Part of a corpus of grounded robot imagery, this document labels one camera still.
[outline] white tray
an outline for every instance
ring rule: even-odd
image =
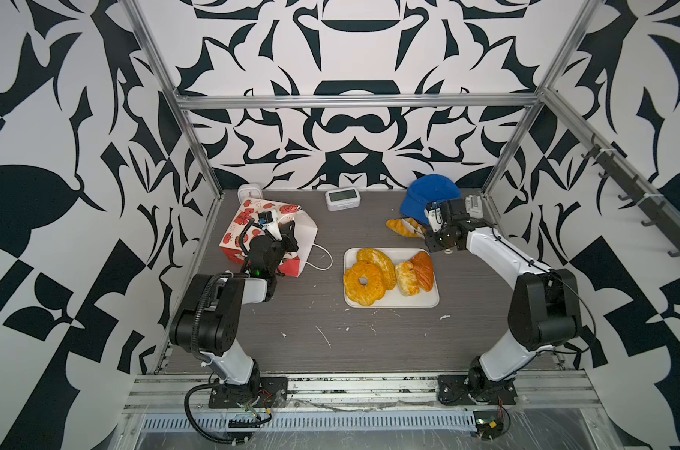
[[[352,268],[357,262],[357,252],[359,248],[350,248],[345,252],[345,271]],[[386,254],[392,259],[393,264],[399,264],[403,261],[414,257],[418,251],[425,251],[422,248],[377,248],[382,253]],[[353,308],[432,308],[437,306],[440,302],[440,292],[437,290],[437,279],[432,285],[432,290],[426,293],[420,289],[420,293],[410,295],[408,297],[402,295],[399,287],[386,291],[384,297],[374,302],[371,306],[362,306],[358,302],[354,302],[347,298],[345,294],[345,303]]]

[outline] pastry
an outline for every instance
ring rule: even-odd
[[[400,236],[405,236],[406,238],[423,238],[425,229],[417,223],[417,221],[411,217],[406,217],[405,219],[394,219],[392,221],[385,222],[385,225],[396,232]]]
[[[433,274],[432,258],[430,255],[424,251],[418,252],[417,255],[410,258],[410,262],[413,263],[413,272],[417,277],[417,282],[420,283],[420,287],[423,288],[425,292],[430,292],[432,290],[432,285],[435,282],[435,276]]]
[[[395,288],[395,284],[397,284],[395,265],[386,254],[374,248],[361,248],[357,252],[357,261],[367,261],[376,265],[382,273],[382,283],[385,289],[389,291]]]
[[[362,284],[360,279],[367,280],[367,284]],[[367,261],[358,261],[347,269],[343,276],[345,284],[345,294],[347,298],[356,301],[362,306],[370,306],[376,300],[384,296],[385,288],[382,282],[382,273],[377,265]]]
[[[420,293],[420,283],[413,271],[413,263],[404,261],[395,266],[395,274],[398,277],[398,287],[402,295],[415,295]]]

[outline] blue cap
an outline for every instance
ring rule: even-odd
[[[416,179],[410,187],[407,188],[407,196],[399,211],[409,217],[413,218],[419,223],[428,224],[425,217],[425,205],[430,202],[444,202],[446,200],[453,200],[461,198],[460,189],[455,184],[443,175],[425,175]]]

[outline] plate of bread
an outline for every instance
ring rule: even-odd
[[[432,259],[422,248],[350,248],[345,303],[359,308],[423,308],[440,302]]]

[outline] black mounting plate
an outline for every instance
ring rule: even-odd
[[[286,377],[260,377],[260,390],[266,390],[272,395],[260,394],[262,401],[262,408],[272,408],[275,400],[278,397],[284,397],[287,392],[287,378]],[[212,409],[219,408],[236,408],[237,403],[230,398],[230,393],[224,384],[219,384],[212,390],[209,395],[209,402],[207,406]]]
[[[440,386],[440,391],[437,394],[437,399],[444,405],[477,405],[477,402],[472,400],[469,396],[465,379],[467,375],[440,375],[437,377],[437,383]],[[497,386],[495,389],[483,392],[485,399],[494,405],[497,405],[497,399],[501,399],[504,405],[515,405],[517,398],[515,392],[515,384],[513,382],[503,382],[502,386]]]

